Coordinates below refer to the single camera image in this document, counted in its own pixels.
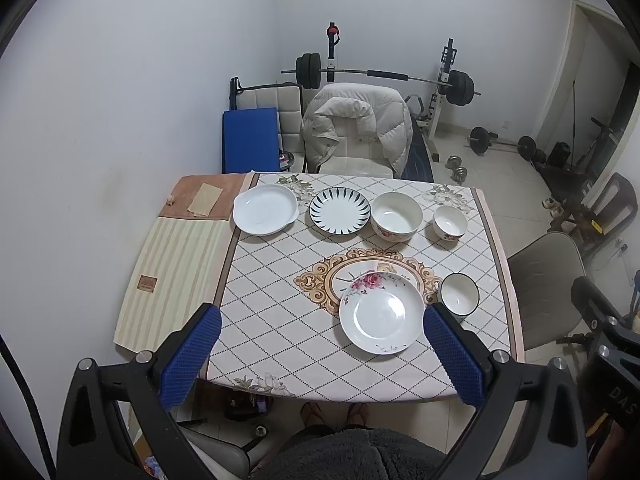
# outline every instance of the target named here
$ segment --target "floral plate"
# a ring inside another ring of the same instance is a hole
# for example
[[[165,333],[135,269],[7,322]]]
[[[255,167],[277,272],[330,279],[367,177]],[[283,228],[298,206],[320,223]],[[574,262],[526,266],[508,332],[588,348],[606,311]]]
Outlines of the floral plate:
[[[340,300],[340,325],[354,345],[372,354],[396,354],[420,335],[420,292],[393,272],[359,277]]]

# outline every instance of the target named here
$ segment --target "barbell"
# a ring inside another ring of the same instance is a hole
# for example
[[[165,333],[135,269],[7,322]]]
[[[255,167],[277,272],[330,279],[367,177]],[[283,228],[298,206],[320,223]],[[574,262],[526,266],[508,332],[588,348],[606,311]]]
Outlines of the barbell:
[[[476,155],[482,155],[493,143],[514,146],[524,160],[531,160],[536,153],[536,141],[529,136],[520,137],[520,140],[516,143],[511,140],[501,139],[498,135],[488,132],[481,126],[476,126],[471,130],[468,141],[469,146]]]
[[[364,74],[368,77],[381,77],[385,79],[396,79],[399,81],[421,81],[444,87],[442,93],[446,96],[447,101],[453,105],[468,105],[474,95],[481,95],[476,92],[473,80],[465,72],[451,70],[449,72],[449,81],[433,81],[431,79],[423,79],[420,77],[412,77],[407,74],[398,72],[384,72],[382,70],[350,70],[343,68],[322,68],[320,54],[303,54],[296,60],[295,70],[283,70],[283,74],[295,74],[296,82],[302,85],[302,88],[320,88],[320,80],[322,72],[345,73],[345,74]]]

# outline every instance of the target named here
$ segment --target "plate with black leaf pattern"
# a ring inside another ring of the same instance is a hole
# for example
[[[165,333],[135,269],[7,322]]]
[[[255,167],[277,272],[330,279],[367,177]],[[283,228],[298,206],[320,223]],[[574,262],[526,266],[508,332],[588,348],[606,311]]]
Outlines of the plate with black leaf pattern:
[[[349,235],[369,221],[371,206],[358,191],[348,187],[330,187],[318,193],[309,204],[311,219],[332,235]]]

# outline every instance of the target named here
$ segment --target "dark gray fleece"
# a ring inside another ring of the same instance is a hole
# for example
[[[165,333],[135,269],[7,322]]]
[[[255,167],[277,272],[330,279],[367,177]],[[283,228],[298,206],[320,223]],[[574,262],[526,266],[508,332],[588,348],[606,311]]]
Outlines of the dark gray fleece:
[[[254,480],[428,479],[445,455],[391,430],[345,430],[278,453]]]

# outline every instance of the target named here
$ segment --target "table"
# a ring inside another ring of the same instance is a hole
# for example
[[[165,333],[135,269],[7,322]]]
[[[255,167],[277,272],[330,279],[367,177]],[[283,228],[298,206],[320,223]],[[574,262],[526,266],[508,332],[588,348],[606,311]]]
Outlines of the table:
[[[214,303],[223,329],[206,379],[272,396],[387,402],[455,393],[424,335],[400,354],[374,356],[353,345],[337,317],[341,291],[368,270],[394,270],[411,280],[428,303],[452,272],[471,276],[481,303],[462,326],[489,349],[524,360],[522,329],[506,255],[480,190],[425,182],[326,174],[256,175],[252,186],[283,184],[300,205],[298,219],[266,237],[235,229]],[[313,225],[308,203],[331,186],[351,187],[368,200],[387,191],[420,204],[424,221],[407,243],[391,244],[367,224],[353,235],[329,235]],[[466,214],[459,242],[440,240],[433,211],[452,204]]]

